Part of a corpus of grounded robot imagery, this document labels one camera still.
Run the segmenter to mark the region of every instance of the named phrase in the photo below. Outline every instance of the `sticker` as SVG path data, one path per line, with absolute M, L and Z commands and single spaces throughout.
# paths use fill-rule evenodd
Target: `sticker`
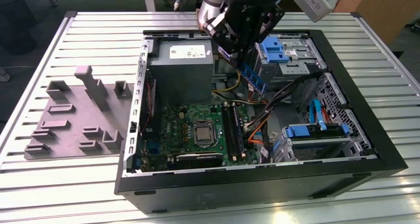
M 286 50 L 286 55 L 297 55 L 294 50 Z
M 250 92 L 253 92 L 253 86 L 252 86 L 252 84 L 249 84 L 249 83 L 248 83 L 248 90 L 249 90 Z
M 268 151 L 264 147 L 261 147 L 261 150 L 260 150 L 261 154 L 264 155 L 264 157 L 268 158 Z
M 174 45 L 169 48 L 170 59 L 205 58 L 204 45 Z

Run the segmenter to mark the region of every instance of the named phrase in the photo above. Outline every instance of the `floor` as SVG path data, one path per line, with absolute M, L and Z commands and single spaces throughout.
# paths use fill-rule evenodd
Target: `floor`
M 36 40 L 36 49 L 21 56 L 12 56 L 0 47 L 0 66 L 5 67 L 12 79 L 0 83 L 0 132 L 14 105 L 25 90 L 34 69 L 42 58 L 62 16 L 66 11 L 145 11 L 144 0 L 58 0 L 58 6 L 52 8 L 48 0 L 25 0 L 36 17 L 37 25 L 30 29 Z M 172 0 L 156 0 L 157 11 L 172 11 Z M 194 0 L 188 0 L 184 11 L 194 11 Z M 420 33 L 402 29 L 398 37 L 389 46 L 392 51 L 404 51 L 401 63 L 420 81 Z

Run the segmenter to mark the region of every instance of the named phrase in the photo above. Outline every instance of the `yellow wire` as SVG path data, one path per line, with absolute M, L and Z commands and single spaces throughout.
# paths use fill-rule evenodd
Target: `yellow wire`
M 241 82 L 241 73 L 238 72 L 238 70 L 236 70 L 236 73 L 237 73 L 237 82 L 236 82 L 236 84 L 228 89 L 212 90 L 212 92 L 226 92 L 226 91 L 230 91 L 232 89 L 234 89 L 238 86 L 238 84 Z

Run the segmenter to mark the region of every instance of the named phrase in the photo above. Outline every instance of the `blue plastic latch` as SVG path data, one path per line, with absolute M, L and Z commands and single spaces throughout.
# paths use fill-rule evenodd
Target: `blue plastic latch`
M 309 130 L 306 126 L 290 126 L 296 137 L 309 136 Z
M 273 146 L 273 151 L 276 151 L 278 145 L 280 145 L 280 140 L 276 141 L 276 144 L 274 144 L 274 146 Z
M 277 37 L 268 36 L 260 44 L 269 63 L 288 63 L 289 57 L 284 54 L 284 47 Z
M 277 37 L 273 37 L 273 36 L 268 36 L 261 44 L 264 45 L 264 48 L 268 52 L 280 52 L 280 42 L 278 42 L 278 39 Z
M 348 125 L 345 123 L 341 124 L 341 129 L 342 129 L 342 132 L 345 135 L 349 134 L 349 128 L 348 128 Z
M 321 112 L 321 102 L 317 99 L 310 100 L 309 104 L 309 123 L 317 123 L 321 127 L 321 130 L 326 129 L 322 112 Z
M 286 128 L 286 135 L 288 135 L 288 138 L 292 138 L 294 136 L 290 128 Z

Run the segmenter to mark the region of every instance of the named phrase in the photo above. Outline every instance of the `metal tabletop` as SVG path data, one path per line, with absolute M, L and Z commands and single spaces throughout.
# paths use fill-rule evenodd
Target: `metal tabletop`
M 117 156 L 25 161 L 50 80 L 80 85 L 76 65 L 104 84 L 134 82 L 144 30 L 196 29 L 194 13 L 80 12 L 58 31 L 0 136 L 0 222 L 13 223 L 416 223 L 420 212 L 420 87 L 361 18 L 312 23 L 288 13 L 276 29 L 318 29 L 409 166 L 336 198 L 144 215 L 113 195 Z

